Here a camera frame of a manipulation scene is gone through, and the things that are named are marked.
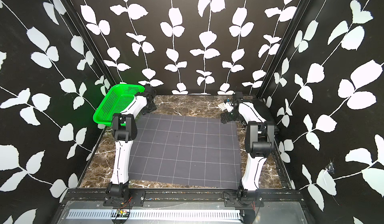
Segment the grey grid pillowcase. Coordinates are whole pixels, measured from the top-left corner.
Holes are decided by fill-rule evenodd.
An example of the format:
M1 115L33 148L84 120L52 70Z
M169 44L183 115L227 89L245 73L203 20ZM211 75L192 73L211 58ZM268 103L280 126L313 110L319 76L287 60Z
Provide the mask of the grey grid pillowcase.
M130 180L238 188L242 173L236 123L148 114L137 120L137 128Z

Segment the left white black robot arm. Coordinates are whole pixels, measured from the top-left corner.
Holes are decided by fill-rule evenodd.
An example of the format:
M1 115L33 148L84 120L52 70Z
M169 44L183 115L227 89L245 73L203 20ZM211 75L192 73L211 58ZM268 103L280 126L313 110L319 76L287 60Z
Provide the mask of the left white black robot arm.
M127 104L127 96L132 102ZM129 159L130 152L138 135L136 117L138 114L150 113L156 110L154 98L156 91L150 85L143 92L135 95L116 94L110 91L102 102L101 107L112 117L112 136L115 140L116 155L114 171L106 193L109 197L120 198L128 202L131 198L129 191Z

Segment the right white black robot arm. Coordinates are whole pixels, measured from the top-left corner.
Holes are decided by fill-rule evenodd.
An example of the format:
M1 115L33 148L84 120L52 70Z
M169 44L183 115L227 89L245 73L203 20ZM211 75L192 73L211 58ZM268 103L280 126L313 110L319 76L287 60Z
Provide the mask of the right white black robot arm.
M238 121L246 127L247 164L237 196L241 201L248 201L258 196L262 167L275 149L276 124L262 99L245 99L240 91L234 92L220 108L223 124Z

